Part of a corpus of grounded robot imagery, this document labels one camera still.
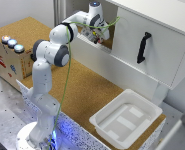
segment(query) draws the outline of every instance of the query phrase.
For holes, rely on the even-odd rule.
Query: yellow-green cable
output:
[[[101,28],[108,28],[110,26],[113,26],[114,24],[116,24],[118,21],[119,21],[120,17],[117,17],[116,18],[116,21],[115,22],[111,22],[108,26],[104,26],[104,27],[94,27],[94,26],[89,26],[89,25],[86,25],[86,24],[82,24],[82,23],[79,23],[79,22],[71,22],[70,24],[72,23],[75,23],[75,24],[81,24],[81,25],[84,25],[84,26],[87,26],[87,27],[91,27],[91,28],[96,28],[96,29],[101,29]],[[66,26],[66,30],[67,30],[67,37],[68,37],[68,44],[69,44],[69,67],[68,67],[68,73],[67,73],[67,78],[66,78],[66,84],[65,84],[65,87],[64,87],[64,93],[63,93],[63,97],[62,97],[62,101],[60,103],[60,107],[59,107],[59,111],[57,113],[57,116],[56,116],[56,120],[54,122],[54,127],[53,127],[53,131],[55,130],[56,128],[56,125],[57,125],[57,120],[59,118],[59,114],[60,114],[60,111],[61,111],[61,107],[62,107],[62,104],[63,104],[63,101],[64,101],[64,98],[65,98],[65,94],[66,94],[66,87],[67,87],[67,84],[68,84],[68,78],[69,78],[69,74],[70,74],[70,67],[71,67],[71,46],[70,46],[70,36],[69,36],[69,32],[68,32],[68,27]],[[51,144],[51,141],[52,141],[52,136],[51,136],[51,139],[50,139],[50,142],[49,142],[49,147],[47,150],[50,150],[50,144]]]

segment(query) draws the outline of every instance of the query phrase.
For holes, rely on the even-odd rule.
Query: brown box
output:
[[[0,28],[0,76],[20,91],[16,79],[21,81],[31,75],[33,61],[32,47],[38,39],[49,40],[50,28],[28,17]],[[17,54],[1,42],[8,35],[23,45],[25,52]]]

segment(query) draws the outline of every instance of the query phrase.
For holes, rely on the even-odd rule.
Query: plastic container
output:
[[[128,89],[94,114],[90,122],[111,145],[128,149],[161,113],[161,108]]]

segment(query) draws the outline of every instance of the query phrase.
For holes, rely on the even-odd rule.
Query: black handle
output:
[[[137,57],[137,63],[140,64],[141,62],[143,62],[145,60],[145,57],[143,57],[143,53],[145,50],[145,46],[146,46],[146,40],[149,39],[152,35],[148,32],[145,33],[145,36],[143,37],[142,41],[141,41],[141,45],[140,45],[140,49],[139,49],[139,54]]]

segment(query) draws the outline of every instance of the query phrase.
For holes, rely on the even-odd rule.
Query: cabinet compartment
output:
[[[121,19],[116,24],[112,54],[171,86],[185,53],[185,35],[122,8],[117,16]],[[145,61],[138,64],[146,32],[152,37],[146,41]]]

